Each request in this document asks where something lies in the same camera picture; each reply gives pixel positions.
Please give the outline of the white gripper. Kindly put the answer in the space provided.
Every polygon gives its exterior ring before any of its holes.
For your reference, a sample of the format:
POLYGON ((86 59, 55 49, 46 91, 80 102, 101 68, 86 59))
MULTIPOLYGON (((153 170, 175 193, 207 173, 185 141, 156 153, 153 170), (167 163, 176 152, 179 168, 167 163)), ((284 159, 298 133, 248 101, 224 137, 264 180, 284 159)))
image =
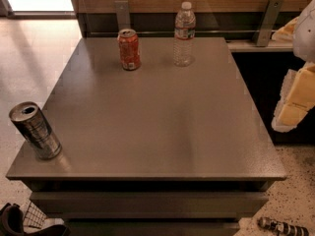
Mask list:
POLYGON ((286 133, 295 129, 315 106, 315 0, 298 18, 277 29, 272 40, 292 42, 294 55, 306 62, 298 71, 289 69, 283 78, 272 128, 286 133))

